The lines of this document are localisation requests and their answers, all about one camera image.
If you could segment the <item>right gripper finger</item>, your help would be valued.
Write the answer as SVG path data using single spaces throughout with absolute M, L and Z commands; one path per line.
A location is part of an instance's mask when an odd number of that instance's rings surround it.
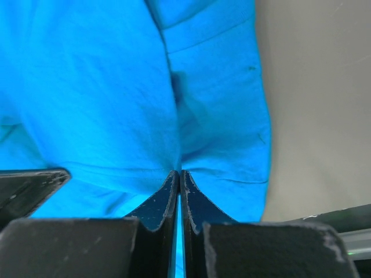
M 180 174 L 185 277 L 358 277 L 344 243 L 313 222 L 238 222 Z

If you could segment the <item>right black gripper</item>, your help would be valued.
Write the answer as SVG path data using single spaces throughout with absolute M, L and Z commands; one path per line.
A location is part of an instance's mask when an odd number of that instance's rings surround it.
M 70 179 L 62 168 L 1 171 L 2 277 L 175 276 L 177 172 L 122 218 L 32 218 Z

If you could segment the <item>blue t shirt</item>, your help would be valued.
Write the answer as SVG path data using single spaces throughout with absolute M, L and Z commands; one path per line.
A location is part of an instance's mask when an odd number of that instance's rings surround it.
M 67 170 L 36 219 L 122 218 L 171 171 L 259 222 L 270 170 L 254 1 L 2 1 L 1 171 Z

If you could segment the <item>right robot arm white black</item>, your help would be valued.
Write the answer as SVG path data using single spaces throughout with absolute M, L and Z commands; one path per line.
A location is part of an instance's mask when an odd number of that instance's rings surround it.
M 279 223 L 240 223 L 188 171 L 123 218 L 32 219 L 64 169 L 1 172 L 2 277 L 369 277 L 370 206 Z

